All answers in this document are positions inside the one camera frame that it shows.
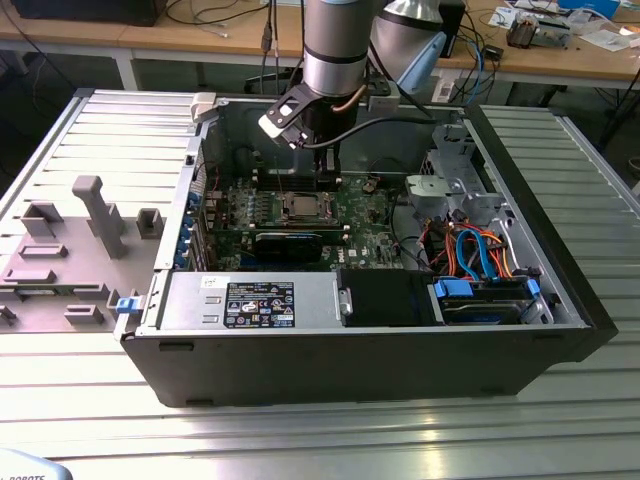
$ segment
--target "black cable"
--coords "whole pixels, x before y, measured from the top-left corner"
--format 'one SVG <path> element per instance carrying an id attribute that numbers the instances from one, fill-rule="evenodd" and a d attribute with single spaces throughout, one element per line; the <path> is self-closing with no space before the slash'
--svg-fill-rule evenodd
<path id="1" fill-rule="evenodd" d="M 391 74 L 389 73 L 389 71 L 385 68 L 384 64 L 382 63 L 382 60 L 380 59 L 380 56 L 378 55 L 378 51 L 376 50 L 376 47 L 373 44 L 373 42 L 369 42 L 369 48 L 371 50 L 371 54 L 373 55 L 373 58 L 375 59 L 377 65 L 378 65 L 378 68 L 380 69 L 382 74 L 385 76 L 385 78 L 387 80 L 393 81 L 393 77 L 391 77 Z M 427 110 L 424 107 L 424 105 L 422 105 L 415 98 L 413 98 L 411 95 L 409 95 L 407 92 L 405 92 L 402 89 L 402 87 L 400 87 L 400 85 L 396 84 L 396 87 L 398 88 L 398 92 L 400 93 L 400 95 L 402 97 L 404 97 L 411 105 L 416 107 L 418 110 L 420 110 L 422 113 L 424 113 L 427 117 L 433 118 L 433 115 L 431 115 L 431 112 L 429 110 Z"/>
<path id="2" fill-rule="evenodd" d="M 304 0 L 300 0 L 300 23 L 302 24 L 302 53 L 300 54 L 300 60 L 296 63 L 293 72 L 291 72 L 291 77 L 289 77 L 289 83 L 287 84 L 287 91 L 293 88 L 293 82 L 295 81 L 296 75 L 298 74 L 298 70 L 300 70 L 300 65 L 304 62 Z"/>
<path id="3" fill-rule="evenodd" d="M 475 22 L 473 21 L 473 18 L 471 17 L 471 15 L 469 15 L 469 12 L 465 10 L 464 12 L 465 16 L 469 19 L 469 23 L 471 24 L 471 27 L 467 27 L 466 25 L 460 25 L 461 29 L 465 29 L 470 31 L 471 33 L 473 33 L 473 38 L 470 37 L 469 35 L 467 35 L 466 33 L 464 33 L 463 31 L 458 30 L 458 34 L 456 35 L 457 38 L 460 38 L 462 40 L 464 40 L 465 42 L 467 42 L 467 40 L 473 42 L 476 44 L 476 46 L 478 47 L 478 51 L 482 54 L 485 46 L 486 46 L 486 42 L 484 40 L 484 37 L 480 34 L 480 32 L 478 32 L 478 30 L 476 29 L 476 25 Z M 465 94 L 470 94 L 467 90 L 467 83 L 469 83 L 469 80 L 471 79 L 471 75 L 473 74 L 474 71 L 476 71 L 476 69 L 478 68 L 478 62 L 481 61 L 480 58 L 476 58 L 477 55 L 473 55 L 471 52 L 469 52 L 469 54 L 474 58 L 474 64 L 473 64 L 473 69 L 469 70 L 469 73 L 467 74 L 467 78 L 464 80 L 464 83 L 462 84 L 462 86 L 460 88 L 458 88 L 456 86 L 456 93 L 453 96 L 453 98 L 451 99 L 452 101 L 455 100 L 456 98 L 458 98 L 458 95 L 462 94 L 461 97 L 461 101 L 464 102 L 464 96 Z"/>
<path id="4" fill-rule="evenodd" d="M 373 172 L 373 167 L 374 165 L 376 165 L 378 162 L 382 162 L 383 160 L 389 160 L 390 162 L 395 163 L 396 165 L 398 165 L 400 168 L 402 168 L 402 170 L 404 170 L 404 172 L 407 175 L 411 175 L 411 172 L 409 171 L 409 169 L 407 168 L 407 166 L 402 163 L 400 160 L 398 160 L 395 157 L 380 157 L 376 160 L 374 160 L 373 162 L 371 162 L 371 164 L 369 164 L 369 168 L 367 169 L 367 172 L 372 173 Z"/>
<path id="5" fill-rule="evenodd" d="M 20 33 L 20 35 L 22 36 L 22 38 L 24 38 L 24 39 L 25 39 L 25 41 L 26 41 L 28 44 L 30 44 L 30 45 L 31 45 L 31 46 L 32 46 L 32 47 L 33 47 L 33 48 L 34 48 L 34 49 L 35 49 L 35 50 L 36 50 L 40 55 L 42 55 L 42 56 L 45 58 L 45 60 L 47 61 L 47 63 L 48 63 L 49 65 L 51 65 L 51 68 L 53 68 L 53 69 L 56 71 L 56 73 L 57 73 L 58 75 L 60 75 L 60 77 L 61 77 L 65 82 L 67 82 L 67 84 L 69 85 L 69 87 L 71 87 L 71 90 L 74 90 L 74 91 L 75 91 L 75 90 L 76 90 L 76 86 L 73 84 L 73 82 L 72 82 L 71 80 L 69 80 L 69 77 L 67 77 L 64 73 L 62 73 L 62 72 L 60 71 L 60 69 L 56 66 L 56 64 L 55 64 L 55 63 L 53 63 L 53 62 L 49 59 L 49 57 L 47 57 L 47 55 L 46 55 L 42 50 L 40 50 L 40 49 L 38 48 L 38 46 L 37 46 L 35 43 L 33 43 L 33 41 L 29 38 L 29 36 L 28 36 L 26 33 L 24 33 L 24 32 L 22 31 L 22 29 L 18 26 L 18 24 L 17 24 L 16 22 L 14 22 L 14 21 L 13 21 L 13 18 L 11 18 L 11 16 L 9 15 L 9 12 L 7 11 L 7 7 L 5 6 L 4 2 L 0 1 L 0 6 L 2 6 L 2 11 L 3 11 L 3 12 L 4 12 L 4 14 L 6 15 L 7 19 L 9 20 L 9 22 L 11 22 L 11 25 L 13 25 L 13 26 L 15 27 L 15 29 L 16 29 L 16 30 L 18 30 L 18 32 Z"/>
<path id="6" fill-rule="evenodd" d="M 633 115 L 638 105 L 640 105 L 640 92 L 637 92 L 635 97 L 633 97 L 633 100 L 631 100 L 631 102 L 622 109 L 622 113 L 619 113 L 609 119 L 609 122 L 607 122 L 607 126 L 600 137 L 600 141 L 598 142 L 598 149 L 600 151 L 603 151 L 607 147 L 624 122 Z"/>
<path id="7" fill-rule="evenodd" d="M 271 45 L 273 41 L 273 27 L 271 26 L 271 12 L 273 8 L 274 0 L 268 0 L 266 7 L 267 21 L 264 24 L 264 30 L 262 31 L 262 40 L 260 48 L 262 49 L 262 61 L 260 62 L 260 95 L 264 95 L 264 68 L 267 63 L 267 54 L 271 51 Z"/>
<path id="8" fill-rule="evenodd" d="M 262 61 L 260 62 L 260 95 L 264 95 L 264 66 L 267 63 L 267 52 L 262 53 Z"/>
<path id="9" fill-rule="evenodd" d="M 627 117 L 635 110 L 635 107 L 637 106 L 638 101 L 640 100 L 640 93 L 636 93 L 636 96 L 631 101 L 631 103 L 627 104 L 624 107 L 623 107 L 623 104 L 627 99 L 627 97 L 629 96 L 629 94 L 631 93 L 631 91 L 633 90 L 633 87 L 635 86 L 639 77 L 640 77 L 640 68 L 638 68 L 638 71 L 633 77 L 633 80 L 629 84 L 629 88 L 627 88 L 627 90 L 624 92 L 624 95 L 620 100 L 620 104 L 616 107 L 616 109 L 613 112 L 613 115 L 611 116 L 606 126 L 604 127 L 604 130 L 602 131 L 602 135 L 600 135 L 600 140 L 598 141 L 598 148 L 600 149 L 600 151 L 604 150 L 607 147 L 607 145 L 609 144 L 611 139 L 615 136 L 618 129 L 622 126 L 622 124 L 625 122 Z"/>
<path id="10" fill-rule="evenodd" d="M 202 15 L 203 13 L 207 13 L 207 12 L 213 12 L 216 10 L 226 10 L 227 8 L 231 8 L 233 6 L 235 6 L 240 0 L 233 0 L 233 2 L 231 2 L 229 5 L 223 5 L 222 7 L 208 7 L 208 8 L 203 8 L 202 10 L 200 10 L 199 12 L 196 12 L 195 16 L 199 17 L 200 15 Z"/>
<path id="11" fill-rule="evenodd" d="M 389 212 L 389 230 L 391 233 L 391 238 L 393 240 L 393 242 L 395 244 L 398 245 L 398 248 L 400 248 L 400 251 L 402 253 L 404 253 L 405 255 L 407 255 L 409 258 L 411 258 L 414 262 L 416 262 L 416 265 L 418 265 L 418 268 L 424 268 L 427 271 L 432 271 L 427 264 L 424 262 L 424 260 L 422 260 L 421 258 L 415 256 L 411 250 L 407 249 L 406 247 L 404 247 L 402 245 L 402 242 L 404 242 L 405 240 L 409 240 L 412 237 L 404 237 L 402 240 L 398 240 L 398 236 L 396 235 L 396 228 L 393 225 L 393 215 L 396 211 L 396 206 L 398 205 L 398 198 L 400 197 L 400 195 L 402 195 L 402 192 L 398 193 L 398 195 L 396 195 L 393 199 L 393 203 L 391 204 L 391 210 Z"/>
<path id="12" fill-rule="evenodd" d="M 380 118 L 374 118 L 372 120 L 366 121 L 364 123 L 361 123 L 360 125 L 356 125 L 355 127 L 353 127 L 351 130 L 347 130 L 346 132 L 342 133 L 341 135 L 338 135 L 337 137 L 335 137 L 332 140 L 326 141 L 326 142 L 322 142 L 322 143 L 301 143 L 298 146 L 300 148 L 305 148 L 307 150 L 318 150 L 321 148 L 327 148 L 330 147 L 331 145 L 334 145 L 338 142 L 341 142 L 342 140 L 344 140 L 345 138 L 348 138 L 356 133 L 358 133 L 361 130 L 364 130 L 367 127 L 370 127 L 371 125 L 375 125 L 376 123 L 383 123 L 383 122 L 401 122 L 401 123 L 418 123 L 418 124 L 422 124 L 422 125 L 429 125 L 429 124 L 434 124 L 436 123 L 436 121 L 432 118 L 416 118 L 416 117 L 380 117 Z"/>
<path id="13" fill-rule="evenodd" d="M 612 108 L 617 108 L 618 105 L 616 105 L 615 103 L 611 103 L 611 100 L 609 98 L 607 98 L 605 95 L 607 94 L 607 92 L 605 92 L 604 90 L 601 90 L 599 88 L 594 88 L 595 92 L 598 94 L 598 96 L 604 100 L 606 102 L 607 105 L 609 105 Z"/>
<path id="14" fill-rule="evenodd" d="M 273 2 L 273 38 L 276 41 L 276 95 L 280 95 L 280 56 L 279 46 L 278 46 L 278 1 L 271 0 Z"/>
<path id="15" fill-rule="evenodd" d="M 169 17 L 174 22 L 180 23 L 182 25 L 211 25 L 212 23 L 226 22 L 227 20 L 233 20 L 234 18 L 241 17 L 242 15 L 247 15 L 247 14 L 253 13 L 253 12 L 259 12 L 260 10 L 264 10 L 265 8 L 267 8 L 269 6 L 269 4 L 267 3 L 265 5 L 262 5 L 261 7 L 258 7 L 258 8 L 252 8 L 251 10 L 245 10 L 244 12 L 236 13 L 234 15 L 230 15 L 230 16 L 225 17 L 225 18 L 217 18 L 215 20 L 207 20 L 206 22 L 186 22 L 184 20 L 180 20 L 179 18 L 174 17 L 171 14 L 171 9 L 174 6 L 176 6 L 178 3 L 182 2 L 182 1 L 183 0 L 174 0 L 172 3 L 167 5 L 167 8 L 165 10 L 165 14 L 167 15 L 167 17 Z"/>

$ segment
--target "metal bracket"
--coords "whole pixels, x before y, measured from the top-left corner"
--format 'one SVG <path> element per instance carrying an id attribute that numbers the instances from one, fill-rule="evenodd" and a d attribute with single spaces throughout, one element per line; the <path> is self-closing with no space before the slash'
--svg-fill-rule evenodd
<path id="1" fill-rule="evenodd" d="M 301 83 L 286 92 L 280 97 L 280 100 L 273 104 L 267 111 L 267 118 L 277 128 L 287 128 L 304 109 L 321 99 L 321 95 L 315 93 L 306 84 Z"/>
<path id="2" fill-rule="evenodd" d="M 191 120 L 200 123 L 213 116 L 216 105 L 216 94 L 213 92 L 198 92 L 191 100 Z"/>

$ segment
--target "warning label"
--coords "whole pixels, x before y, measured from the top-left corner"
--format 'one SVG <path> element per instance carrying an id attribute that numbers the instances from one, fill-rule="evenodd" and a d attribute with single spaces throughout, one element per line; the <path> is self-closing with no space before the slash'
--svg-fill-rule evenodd
<path id="1" fill-rule="evenodd" d="M 293 283 L 229 283 L 224 318 L 227 328 L 294 327 Z"/>

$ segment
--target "electronic equipment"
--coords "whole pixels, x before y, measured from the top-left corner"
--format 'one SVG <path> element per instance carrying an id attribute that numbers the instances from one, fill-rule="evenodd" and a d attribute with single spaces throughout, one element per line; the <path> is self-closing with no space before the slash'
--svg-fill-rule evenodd
<path id="1" fill-rule="evenodd" d="M 313 190 L 313 155 L 256 132 L 268 100 L 202 101 L 213 115 L 151 287 L 118 306 L 116 338 L 162 403 L 510 395 L 615 334 L 518 170 L 546 141 L 498 133 L 536 121 L 559 135 L 551 113 L 483 107 L 448 123 L 457 110 L 434 109 L 434 125 L 370 127 L 344 142 L 334 186 Z M 199 162 L 211 167 L 194 182 Z"/>
<path id="2" fill-rule="evenodd" d="M 464 16 L 466 5 L 463 0 L 440 0 L 440 15 L 442 16 L 441 31 L 447 35 L 447 40 L 440 54 L 441 58 L 449 58 L 453 53 L 458 29 Z"/>
<path id="3" fill-rule="evenodd" d="M 11 0 L 23 18 L 116 22 L 152 27 L 167 0 Z"/>

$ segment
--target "blue latch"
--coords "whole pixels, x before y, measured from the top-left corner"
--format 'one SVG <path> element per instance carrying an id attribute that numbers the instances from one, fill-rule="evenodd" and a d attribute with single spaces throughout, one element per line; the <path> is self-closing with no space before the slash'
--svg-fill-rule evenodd
<path id="1" fill-rule="evenodd" d="M 195 192 L 189 192 L 189 195 L 187 195 L 187 204 L 189 208 L 199 207 L 201 201 L 202 197 Z"/>
<path id="2" fill-rule="evenodd" d="M 140 313 L 144 310 L 144 297 L 121 297 L 116 303 L 116 313 Z"/>
<path id="3" fill-rule="evenodd" d="M 182 255 L 176 255 L 175 257 L 173 257 L 173 264 L 177 265 L 180 268 L 184 268 L 187 266 L 187 259 Z"/>
<path id="4" fill-rule="evenodd" d="M 445 278 L 435 285 L 436 297 L 473 297 L 473 288 L 468 280 Z"/>
<path id="5" fill-rule="evenodd" d="M 187 229 L 187 227 L 180 228 L 180 239 L 189 240 L 191 238 L 191 232 Z"/>
<path id="6" fill-rule="evenodd" d="M 529 291 L 534 297 L 540 295 L 540 286 L 538 285 L 538 282 L 536 282 L 533 278 L 527 280 L 527 287 L 529 287 Z"/>

